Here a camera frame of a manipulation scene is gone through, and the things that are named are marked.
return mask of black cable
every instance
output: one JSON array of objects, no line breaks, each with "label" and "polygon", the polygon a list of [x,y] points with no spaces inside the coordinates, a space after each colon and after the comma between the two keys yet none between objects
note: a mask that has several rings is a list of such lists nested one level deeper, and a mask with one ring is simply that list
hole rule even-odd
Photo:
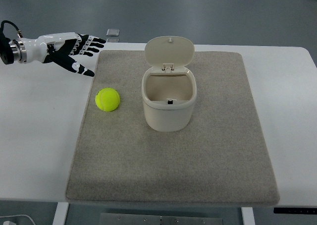
[{"label": "black cable", "polygon": [[5,23],[8,23],[8,24],[12,25],[15,28],[16,31],[20,31],[20,29],[14,23],[12,23],[9,20],[4,20],[4,21],[1,22],[1,31],[3,31]]}]

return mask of tennis ball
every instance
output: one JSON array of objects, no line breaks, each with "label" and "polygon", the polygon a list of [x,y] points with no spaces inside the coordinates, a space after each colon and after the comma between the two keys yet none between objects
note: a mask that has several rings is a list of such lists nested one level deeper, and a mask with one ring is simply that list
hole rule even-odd
[{"label": "tennis ball", "polygon": [[105,112],[115,110],[120,103],[120,96],[113,88],[104,88],[99,90],[95,97],[96,105]]}]

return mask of robotic hand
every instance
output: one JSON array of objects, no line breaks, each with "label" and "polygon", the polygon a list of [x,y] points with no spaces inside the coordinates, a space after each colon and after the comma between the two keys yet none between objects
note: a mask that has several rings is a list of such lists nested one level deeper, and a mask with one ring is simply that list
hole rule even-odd
[{"label": "robotic hand", "polygon": [[[11,41],[4,36],[5,23],[15,27],[18,39]],[[4,64],[12,64],[15,60],[19,63],[34,60],[42,63],[53,61],[66,70],[88,76],[95,74],[70,56],[93,56],[105,47],[105,43],[103,39],[76,33],[58,33],[40,36],[38,39],[26,39],[14,23],[6,20],[1,23],[0,29],[0,56]]]}]

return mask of open lid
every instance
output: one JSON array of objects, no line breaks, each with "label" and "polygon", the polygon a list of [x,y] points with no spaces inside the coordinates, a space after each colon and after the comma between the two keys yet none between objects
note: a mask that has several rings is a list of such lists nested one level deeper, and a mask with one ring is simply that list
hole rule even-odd
[{"label": "open lid", "polygon": [[145,46],[145,59],[153,67],[173,64],[174,67],[188,65],[194,56],[194,44],[183,37],[164,36],[150,40]]}]

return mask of small clear object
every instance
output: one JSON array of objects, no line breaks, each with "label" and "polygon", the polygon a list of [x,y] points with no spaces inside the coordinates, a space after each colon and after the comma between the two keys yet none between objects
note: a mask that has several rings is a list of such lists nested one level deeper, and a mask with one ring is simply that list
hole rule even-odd
[{"label": "small clear object", "polygon": [[118,43],[119,39],[118,38],[107,38],[106,42],[107,43]]},{"label": "small clear object", "polygon": [[120,29],[109,28],[107,30],[106,36],[117,37],[117,36],[119,36],[119,31],[120,31]]}]

